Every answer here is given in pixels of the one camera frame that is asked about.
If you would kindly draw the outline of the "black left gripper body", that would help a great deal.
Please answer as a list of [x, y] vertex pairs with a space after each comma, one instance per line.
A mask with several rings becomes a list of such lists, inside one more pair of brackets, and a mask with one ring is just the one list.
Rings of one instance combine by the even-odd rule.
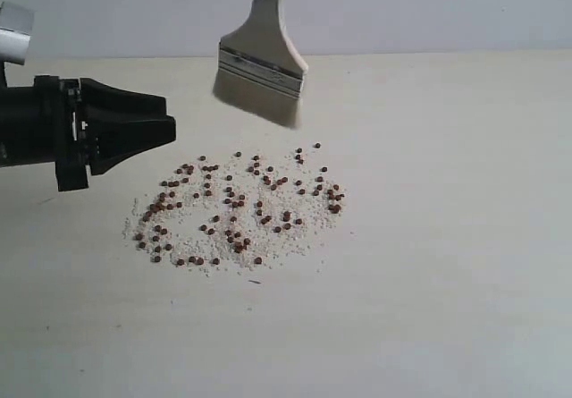
[[1, 166], [53, 164], [59, 191], [86, 189], [80, 105], [79, 79], [40, 75], [31, 86], [1, 88]]

